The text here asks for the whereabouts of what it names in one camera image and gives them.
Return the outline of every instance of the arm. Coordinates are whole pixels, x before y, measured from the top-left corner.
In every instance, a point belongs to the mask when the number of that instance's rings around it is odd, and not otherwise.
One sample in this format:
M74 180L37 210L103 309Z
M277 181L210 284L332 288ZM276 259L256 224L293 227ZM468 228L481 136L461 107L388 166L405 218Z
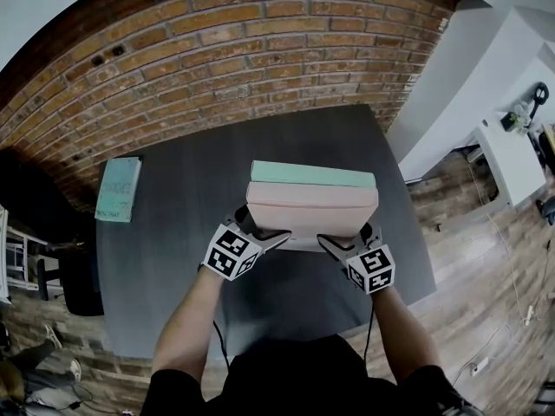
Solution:
M420 367L440 366L434 341L408 310L394 287L376 291L372 301L385 355L397 383Z
M153 373L173 369L198 383L205 369L212 321L224 278L203 266L156 343Z

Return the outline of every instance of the notebook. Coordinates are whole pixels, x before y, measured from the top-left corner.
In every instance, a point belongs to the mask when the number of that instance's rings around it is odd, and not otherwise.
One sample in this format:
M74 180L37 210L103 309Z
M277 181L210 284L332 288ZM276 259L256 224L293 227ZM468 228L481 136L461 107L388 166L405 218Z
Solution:
M95 218L106 222L131 222L141 164L138 157L108 161L96 202Z
M371 172L264 162L261 160L252 162L251 181L375 188L374 174Z

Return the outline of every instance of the gray table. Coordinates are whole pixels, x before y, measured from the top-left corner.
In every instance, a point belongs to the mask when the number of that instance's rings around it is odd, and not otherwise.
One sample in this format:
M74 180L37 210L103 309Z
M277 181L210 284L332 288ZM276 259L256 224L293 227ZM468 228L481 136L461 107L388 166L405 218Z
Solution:
M408 304L435 291L428 251L393 154L367 106L277 115L140 150L131 224L97 222L108 334L117 355L151 357L219 222L245 202L255 159L373 172L374 215ZM229 355L262 337L311 340L363 325L369 299L323 253L276 250L226 282L216 320ZM221 357L217 336L211 357Z

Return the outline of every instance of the wire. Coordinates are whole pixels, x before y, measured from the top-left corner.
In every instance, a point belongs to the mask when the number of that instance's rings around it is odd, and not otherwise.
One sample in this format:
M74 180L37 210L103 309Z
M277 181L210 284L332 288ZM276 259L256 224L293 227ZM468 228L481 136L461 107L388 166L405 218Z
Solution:
M372 311L370 312L370 324L368 325L368 333L366 334L366 347L364 348L364 366L366 367L366 353L370 344L370 332L372 331L372 321L374 321L374 303L372 302Z
M510 333L510 335L511 335L511 342L514 343L514 344L516 344L516 345L522 345L523 342L515 342L515 341L513 340L513 330L511 329L511 327L509 326L508 323L504 323L503 325L500 325L495 331L493 331L492 335L489 336L489 339L487 340L486 345L484 345L484 346L480 349L480 351L479 351L478 353L476 353L472 358L470 358L470 360L469 360L465 365L463 365L463 366L460 368L459 372L457 373L457 376L454 378L454 381L453 381L453 383L451 384L451 385L453 385L453 387L454 387L455 382L460 378L460 375L462 374L462 372L464 372L465 369L467 369L467 367L468 367L469 365L472 365L474 359L476 359L478 356L480 356L480 354L482 354L482 352L487 348L487 346L488 346L488 345L490 344L490 342L493 340L493 338L495 337L495 335L498 334L499 331L500 331L502 328L504 328L504 327L509 328L509 333Z
M227 360L227 352L225 351L224 338L222 337L222 334L219 331L218 324L216 323L216 321L212 321L212 323L214 324L214 327L216 328L216 331L218 332L219 345L222 348L222 355L224 356L225 364L227 365L227 373L229 373L229 361Z
M476 192L478 193L478 198L480 199L480 203L483 206L484 202L482 201L482 197L480 195L480 189L478 188L478 183L476 182L476 178L474 177L474 172L472 171L472 168L470 167L470 164L468 163L468 160L466 158L465 158L465 162L467 163L468 171L470 172L470 175L472 176L472 181L474 182L474 186L476 187ZM503 243L503 246L505 247L506 258L508 259L509 266L511 267L511 280L513 281L514 294L516 295L516 298L517 298L517 309L519 310L519 315L520 315L520 318L522 319L521 322L523 322L523 321L526 320L526 318L523 316L522 311L520 311L519 291L517 290L517 284L514 281L513 260L511 259L511 253L509 251L509 247L507 246L506 241L503 238L503 235L501 234L501 231L500 231L499 227L495 224L495 222L493 221L493 219L490 217L489 214L487 215L487 218L489 219L489 221L492 223L493 227L497 231L497 234L499 235L499 237L501 239L501 242Z

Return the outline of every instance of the small device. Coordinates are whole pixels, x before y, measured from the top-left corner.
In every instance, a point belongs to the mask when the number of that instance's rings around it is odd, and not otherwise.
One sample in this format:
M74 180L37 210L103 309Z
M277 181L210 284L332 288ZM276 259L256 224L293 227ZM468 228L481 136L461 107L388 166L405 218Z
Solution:
M476 376L477 374L480 373L480 371L482 371L484 368L486 368L488 363L489 363L489 357L486 356L479 363L473 365L472 370L470 370L470 375L473 376L473 377Z

